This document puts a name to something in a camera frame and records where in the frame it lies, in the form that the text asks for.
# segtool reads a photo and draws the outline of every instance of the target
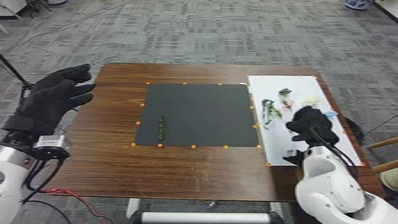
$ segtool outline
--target black mat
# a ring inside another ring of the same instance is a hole
[[[159,140],[164,116],[164,141]],[[246,85],[152,84],[136,143],[255,147],[258,134]]]

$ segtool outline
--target table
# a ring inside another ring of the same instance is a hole
[[[301,169],[267,167],[262,148],[134,145],[150,83],[248,83],[248,75],[312,75],[342,114],[319,71],[260,65],[109,64],[97,80],[95,100],[70,128],[72,158],[50,187],[82,196],[200,200],[296,201]],[[342,120],[363,161],[365,154]],[[367,191],[383,195],[370,167],[359,168]]]

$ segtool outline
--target black cable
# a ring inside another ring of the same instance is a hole
[[[43,187],[47,186],[49,182],[52,181],[56,174],[59,173],[59,169],[61,169],[61,167],[63,167],[63,164],[65,164],[65,160],[59,160],[57,167],[56,167],[56,169],[54,169],[54,172],[52,172],[52,174],[50,174],[50,176],[49,176],[45,182],[41,183],[38,189],[34,189],[34,192],[29,194],[27,198],[24,199],[24,201],[22,201],[24,204],[27,203],[29,199],[34,197],[34,195],[36,195],[38,193],[47,193],[45,191],[41,191],[41,189],[43,189]]]
[[[27,185],[27,188],[29,188],[31,191],[34,191],[31,183],[33,183],[33,180],[36,178],[38,173],[45,169],[45,166],[47,166],[47,162],[43,160],[36,160],[34,167],[31,169],[29,176],[27,176],[25,181],[24,181],[24,185]]]
[[[347,166],[349,172],[352,174],[352,177],[358,179],[358,166],[356,166],[356,163],[354,163],[351,157],[347,156],[347,154],[343,153],[343,151],[326,141],[326,139],[322,138],[319,132],[315,131],[315,127],[312,127],[312,132],[313,132],[315,139],[319,140],[319,142],[322,143],[322,145],[327,147],[327,149],[331,150],[333,154],[340,158],[340,160],[342,160],[342,162],[343,162],[343,164]]]
[[[365,136],[390,123],[390,121],[398,117],[398,114],[377,125],[377,127],[365,133]]]
[[[70,218],[66,216],[66,213],[61,211],[61,209],[49,202],[38,201],[38,200],[31,200],[31,201],[27,201],[27,203],[41,203],[43,205],[50,206],[54,208],[54,210],[59,212],[59,214],[61,214],[68,224],[72,224],[72,220],[70,220]]]

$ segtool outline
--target carpet floor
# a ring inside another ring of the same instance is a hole
[[[365,132],[398,112],[398,26],[375,7],[349,10],[342,0],[70,0],[34,19],[0,20],[0,52],[29,81],[82,63],[93,74],[107,63],[308,65],[320,72],[343,114]],[[13,114],[20,83],[0,68],[0,123]],[[72,124],[73,114],[63,121]],[[398,136],[398,119],[367,136],[367,144]],[[372,154],[372,165],[398,159],[397,147]],[[98,223],[79,201],[40,196],[73,223]],[[127,199],[91,198],[118,223]],[[146,200],[157,211],[208,210],[198,201]],[[223,211],[269,211],[269,203],[226,203]],[[29,204],[13,224],[65,223]]]

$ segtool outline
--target robotic hand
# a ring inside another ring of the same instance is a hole
[[[301,207],[324,224],[393,224],[398,211],[390,203],[363,191],[356,181],[356,164],[335,147],[340,138],[333,123],[319,109],[304,107],[288,129],[299,133],[294,141],[306,141],[308,151],[299,161],[304,178],[296,195]]]
[[[47,162],[59,160],[57,170],[70,157],[63,136],[52,135],[66,112],[93,100],[95,85],[77,86],[91,80],[89,65],[66,68],[54,72],[36,83],[31,95],[22,101],[15,115],[4,125],[9,131],[0,143],[0,220],[9,224],[22,204],[41,187],[24,200],[22,187],[33,181]]]

